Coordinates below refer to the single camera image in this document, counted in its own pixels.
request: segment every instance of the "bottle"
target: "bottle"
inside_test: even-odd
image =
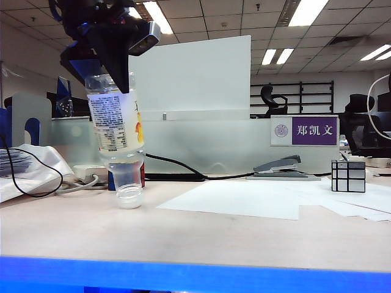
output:
[[[137,208],[142,203],[144,138],[134,87],[133,73],[129,74],[129,93],[122,93],[109,74],[86,78],[100,158],[113,174],[117,204],[123,209]]]

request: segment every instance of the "fluorescent light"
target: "fluorescent light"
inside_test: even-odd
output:
[[[293,50],[294,49],[284,49],[277,61],[277,64],[284,64],[288,60],[289,56],[291,56]]]
[[[137,12],[137,10],[134,7],[130,7],[129,15],[133,16],[135,18],[141,18],[141,16],[139,15],[139,13]]]
[[[379,55],[380,53],[384,52],[385,50],[388,50],[390,47],[391,47],[391,45],[384,45],[384,46],[381,46],[379,49],[374,50],[371,54],[366,55],[366,56],[365,56],[363,59],[361,59],[360,61],[367,61],[367,60],[370,60],[370,59],[376,57],[377,55]]]
[[[289,26],[310,26],[329,0],[301,0]]]
[[[265,53],[265,56],[263,57],[262,65],[269,65],[276,51],[276,49],[268,49]]]
[[[387,59],[391,57],[391,51],[385,53],[384,55],[380,56],[379,58],[377,58],[377,60],[384,60],[384,59]]]
[[[159,5],[154,1],[144,2],[145,8],[148,10],[152,19],[156,21],[160,27],[162,34],[172,34],[172,29],[169,22],[164,17]]]

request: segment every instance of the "logo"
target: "logo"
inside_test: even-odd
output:
[[[278,137],[285,137],[288,134],[288,128],[283,124],[277,125],[276,128],[274,128],[274,133]]]

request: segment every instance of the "bottle label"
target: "bottle label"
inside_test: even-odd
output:
[[[134,90],[87,96],[101,152],[136,150],[144,145]]]

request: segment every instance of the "white desk surface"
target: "white desk surface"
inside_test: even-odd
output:
[[[134,210],[107,190],[14,198],[0,208],[1,254],[391,272],[391,222],[321,206],[301,206],[297,221],[156,209],[199,184],[147,182]]]

